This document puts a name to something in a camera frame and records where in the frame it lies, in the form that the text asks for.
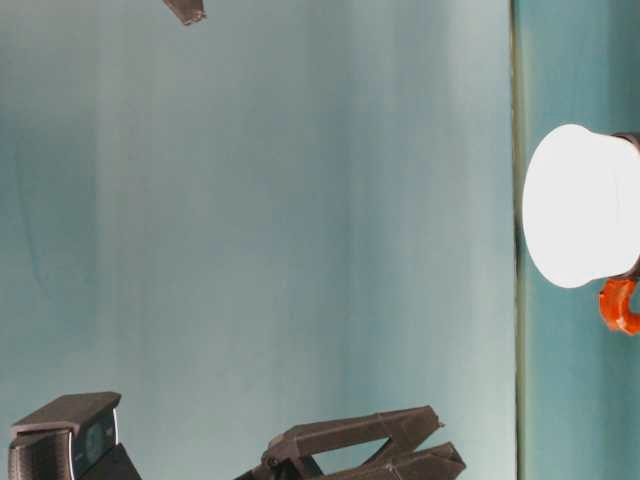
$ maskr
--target mug handle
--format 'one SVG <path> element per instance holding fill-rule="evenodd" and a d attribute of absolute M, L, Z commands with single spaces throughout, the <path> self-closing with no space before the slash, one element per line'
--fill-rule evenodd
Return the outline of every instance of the mug handle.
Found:
<path fill-rule="evenodd" d="M 631 296 L 637 278 L 610 278 L 600 292 L 600 314 L 611 331 L 627 335 L 640 333 L 640 314 L 631 311 Z"/>

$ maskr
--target black camera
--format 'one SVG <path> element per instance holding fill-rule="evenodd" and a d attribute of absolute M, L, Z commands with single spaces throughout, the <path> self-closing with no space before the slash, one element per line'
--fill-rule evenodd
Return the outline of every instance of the black camera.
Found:
<path fill-rule="evenodd" d="M 11 427 L 9 480 L 141 480 L 118 439 L 113 392 L 64 395 Z"/>

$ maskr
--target blue-green backdrop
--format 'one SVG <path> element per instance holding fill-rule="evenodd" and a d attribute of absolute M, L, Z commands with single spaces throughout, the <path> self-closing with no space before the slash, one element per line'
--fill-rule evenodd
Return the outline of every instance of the blue-green backdrop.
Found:
<path fill-rule="evenodd" d="M 534 148 L 556 126 L 638 129 L 639 19 L 632 0 L 515 1 L 516 198 Z M 563 290 L 535 269 L 524 243 L 520 260 L 522 478 L 638 478 L 637 339 L 603 325 L 601 281 Z"/>
<path fill-rule="evenodd" d="M 0 4 L 1 438 L 108 388 L 144 478 L 232 478 L 431 403 L 512 480 L 508 5 L 206 5 Z"/>

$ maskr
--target camera lens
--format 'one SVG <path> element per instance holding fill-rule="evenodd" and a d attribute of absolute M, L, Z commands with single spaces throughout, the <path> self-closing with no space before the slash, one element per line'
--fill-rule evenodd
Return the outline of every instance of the camera lens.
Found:
<path fill-rule="evenodd" d="M 90 464 L 95 463 L 102 456 L 104 450 L 104 429 L 100 423 L 96 423 L 89 427 L 85 440 L 85 452 L 87 461 Z"/>

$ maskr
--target teal background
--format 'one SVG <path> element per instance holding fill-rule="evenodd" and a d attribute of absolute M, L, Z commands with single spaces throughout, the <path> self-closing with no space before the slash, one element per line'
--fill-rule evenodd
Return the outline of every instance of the teal background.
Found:
<path fill-rule="evenodd" d="M 508 6 L 207 9 L 0 4 L 6 442 L 113 389 L 144 478 L 233 478 L 430 403 L 464 478 L 513 479 Z"/>
<path fill-rule="evenodd" d="M 639 19 L 635 1 L 515 2 L 516 198 L 533 150 L 556 126 L 637 130 Z M 522 478 L 638 478 L 637 339 L 600 320 L 603 282 L 554 287 L 520 246 Z"/>

